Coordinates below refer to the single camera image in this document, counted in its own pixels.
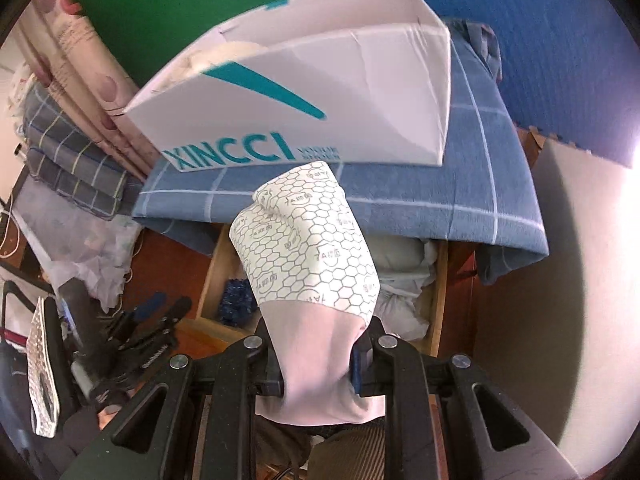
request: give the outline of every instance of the white wall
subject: white wall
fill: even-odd
[[[548,140],[532,175],[550,255],[481,289],[474,358],[584,478],[640,420],[640,168]]]
[[[17,45],[11,38],[7,39],[0,47],[0,198],[5,201],[22,169],[22,162],[14,156],[19,139],[6,116],[6,98],[13,71],[23,61]]]

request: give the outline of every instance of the pink patterned fabric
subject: pink patterned fabric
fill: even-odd
[[[144,181],[160,155],[123,113],[138,88],[81,11],[73,0],[32,0],[12,34],[76,126]]]

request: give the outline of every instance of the hexagon pattern print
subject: hexagon pattern print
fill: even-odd
[[[324,304],[369,323],[380,282],[344,191],[325,162],[264,184],[240,212],[230,238],[258,305]]]

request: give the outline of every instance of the metal screw head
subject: metal screw head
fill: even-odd
[[[184,354],[174,355],[169,359],[169,366],[174,370],[184,368],[189,363],[189,358]]]
[[[456,368],[469,368],[471,366],[471,359],[464,354],[456,354],[451,358],[451,362]]]
[[[260,348],[262,345],[262,338],[258,335],[250,335],[244,338],[244,346],[246,348]]]
[[[392,335],[386,334],[378,338],[378,344],[382,346],[382,348],[395,348],[398,346],[398,339]]]

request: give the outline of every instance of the pink cloth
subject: pink cloth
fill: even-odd
[[[360,316],[304,301],[260,306],[284,377],[284,397],[257,397],[258,415],[297,426],[355,424],[385,414],[385,397],[359,397],[349,380]]]

